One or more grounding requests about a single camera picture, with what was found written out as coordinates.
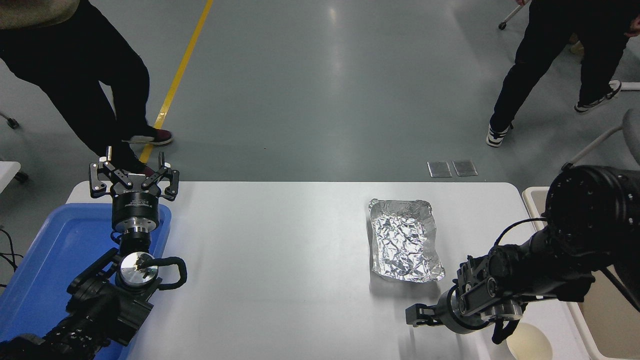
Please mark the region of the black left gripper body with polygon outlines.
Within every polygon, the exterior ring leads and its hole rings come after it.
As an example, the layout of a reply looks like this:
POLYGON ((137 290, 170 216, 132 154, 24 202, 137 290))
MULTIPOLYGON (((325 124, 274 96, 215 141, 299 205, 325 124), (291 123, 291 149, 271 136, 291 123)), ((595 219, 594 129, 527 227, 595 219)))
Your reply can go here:
POLYGON ((155 230, 158 227, 160 187, 156 183, 143 187, 145 182, 144 174, 127 174, 123 184, 116 182, 110 188, 114 230, 155 230))

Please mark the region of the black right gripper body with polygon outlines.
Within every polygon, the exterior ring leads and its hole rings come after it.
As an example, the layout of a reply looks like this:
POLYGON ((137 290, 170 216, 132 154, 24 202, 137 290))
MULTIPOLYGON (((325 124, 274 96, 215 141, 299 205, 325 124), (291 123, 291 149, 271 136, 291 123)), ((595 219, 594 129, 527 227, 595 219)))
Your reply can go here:
POLYGON ((467 324, 458 306, 457 287, 452 286, 439 297, 435 314, 438 321, 448 330, 454 333, 468 333, 467 324))

